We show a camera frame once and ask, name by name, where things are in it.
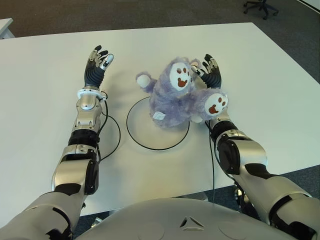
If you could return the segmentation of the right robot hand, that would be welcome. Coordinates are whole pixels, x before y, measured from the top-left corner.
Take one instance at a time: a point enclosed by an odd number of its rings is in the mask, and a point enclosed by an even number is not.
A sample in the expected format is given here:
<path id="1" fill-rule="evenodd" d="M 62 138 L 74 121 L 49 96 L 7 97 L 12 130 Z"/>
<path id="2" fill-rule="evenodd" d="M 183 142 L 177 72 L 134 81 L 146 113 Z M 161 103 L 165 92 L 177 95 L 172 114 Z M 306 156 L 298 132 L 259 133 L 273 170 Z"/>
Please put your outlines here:
<path id="1" fill-rule="evenodd" d="M 208 88 L 220 89 L 222 76 L 217 61 L 210 54 L 206 54 L 202 65 L 206 70 L 194 64 L 191 65 L 191 70 L 202 79 Z"/>

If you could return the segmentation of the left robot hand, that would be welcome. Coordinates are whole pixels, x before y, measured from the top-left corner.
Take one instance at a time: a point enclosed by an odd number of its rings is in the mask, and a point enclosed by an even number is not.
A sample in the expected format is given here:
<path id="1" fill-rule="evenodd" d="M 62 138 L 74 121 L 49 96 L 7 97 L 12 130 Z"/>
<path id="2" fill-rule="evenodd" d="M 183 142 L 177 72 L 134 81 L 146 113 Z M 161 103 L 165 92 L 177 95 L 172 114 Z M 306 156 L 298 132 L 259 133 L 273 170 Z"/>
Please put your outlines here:
<path id="1" fill-rule="evenodd" d="M 105 76 L 107 68 L 114 60 L 114 55 L 108 50 L 102 50 L 102 46 L 96 46 L 89 54 L 85 71 L 84 86 L 99 89 Z"/>

